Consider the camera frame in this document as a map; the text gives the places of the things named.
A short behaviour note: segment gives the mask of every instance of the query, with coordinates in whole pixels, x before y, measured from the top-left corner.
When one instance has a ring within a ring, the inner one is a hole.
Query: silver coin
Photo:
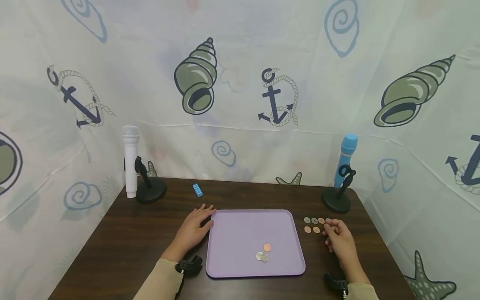
[[[265,253],[262,255],[262,262],[264,263],[268,262],[268,255]]]

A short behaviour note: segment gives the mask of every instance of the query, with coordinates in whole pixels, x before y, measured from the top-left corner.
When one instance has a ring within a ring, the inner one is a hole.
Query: anchor print
[[[262,81],[264,82],[263,85],[268,90],[268,92],[262,94],[262,97],[263,98],[268,97],[270,99],[270,106],[272,108],[272,113],[270,114],[270,117],[267,117],[265,113],[262,112],[258,114],[258,120],[263,119],[270,122],[273,126],[279,127],[279,126],[286,125],[291,119],[293,119],[293,122],[296,125],[298,125],[297,116],[294,113],[295,108],[297,106],[297,100],[298,100],[297,85],[291,78],[284,75],[275,78],[276,71],[278,71],[278,69],[267,68],[262,72]],[[282,91],[281,89],[274,89],[273,85],[282,80],[287,81],[292,86],[295,92],[295,98],[294,98],[293,104],[289,104],[286,107],[282,107],[282,106],[277,107],[276,101],[275,101],[275,95],[280,94]]]
[[[472,141],[479,142],[477,148],[470,157],[470,161],[467,165],[464,165],[460,168],[456,165],[456,157],[449,156],[445,161],[446,164],[449,164],[452,168],[452,171],[455,175],[457,184],[460,185],[464,190],[471,192],[473,194],[480,193],[480,187],[473,187],[474,185],[480,184],[480,177],[473,178],[475,171],[479,167],[480,162],[480,135],[472,135],[470,137]]]
[[[100,103],[100,101],[98,100],[98,96],[93,90],[92,85],[84,77],[82,77],[78,72],[71,71],[71,70],[63,71],[63,72],[60,72],[60,76],[59,76],[53,70],[53,66],[50,66],[47,68],[47,75],[50,82],[54,86],[56,86],[60,92],[63,93],[63,102],[67,103],[68,101],[70,101],[83,114],[84,120],[78,120],[78,119],[76,120],[76,125],[78,126],[78,128],[81,129],[82,126],[84,125],[92,125],[95,127],[101,126],[103,124],[102,122],[103,115],[101,113],[102,110],[106,111],[110,115],[115,116],[115,114],[108,107]],[[85,83],[90,88],[90,91],[92,92],[92,95],[93,95],[92,103],[88,104],[87,106],[84,106],[73,96],[73,93],[77,90],[76,87],[70,86],[68,88],[65,88],[62,85],[63,79],[67,76],[76,76],[83,79],[83,81],[85,81]],[[95,113],[90,111],[90,109],[92,108],[95,108]]]

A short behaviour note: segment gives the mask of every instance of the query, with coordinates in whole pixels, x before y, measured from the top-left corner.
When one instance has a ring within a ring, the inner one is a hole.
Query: left hand
[[[167,250],[165,250],[161,258],[179,262],[191,248],[202,241],[210,228],[212,228],[213,220],[208,221],[203,227],[200,227],[200,224],[216,212],[213,205],[208,208],[205,208],[205,206],[206,205],[203,204],[199,209],[195,208],[185,218],[180,229],[177,231],[175,239]]]

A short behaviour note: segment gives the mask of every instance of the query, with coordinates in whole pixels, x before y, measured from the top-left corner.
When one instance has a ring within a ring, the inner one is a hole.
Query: sleeve
[[[350,283],[347,300],[378,300],[373,286],[365,283]]]
[[[133,300],[174,300],[183,280],[176,264],[160,259]]]

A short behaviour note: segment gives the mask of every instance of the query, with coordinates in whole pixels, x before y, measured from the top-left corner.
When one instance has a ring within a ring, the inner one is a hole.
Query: microphone stand
[[[135,171],[139,173],[143,182],[137,187],[137,201],[143,204],[155,202],[160,199],[167,191],[167,186],[158,177],[148,177],[148,170],[142,163],[142,158],[137,156],[135,159]]]
[[[357,172],[352,170],[350,165],[342,165],[338,168],[338,173],[342,177],[348,176],[343,180],[341,188],[327,188],[327,190],[322,193],[322,201],[328,209],[336,213],[344,214],[351,208],[350,198],[345,195],[345,191],[347,187],[352,184],[353,176],[355,176]]]

